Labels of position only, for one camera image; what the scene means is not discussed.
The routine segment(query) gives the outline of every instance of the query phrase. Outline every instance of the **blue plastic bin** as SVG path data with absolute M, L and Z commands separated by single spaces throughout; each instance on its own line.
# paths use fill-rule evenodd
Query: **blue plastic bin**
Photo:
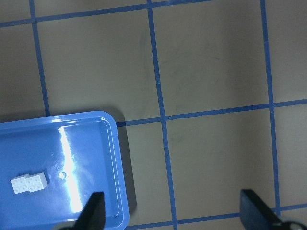
M 0 123 L 0 229 L 51 230 L 76 220 L 92 192 L 105 193 L 106 230 L 129 209 L 114 119 L 102 111 Z M 10 180 L 44 172 L 48 186 L 15 194 Z

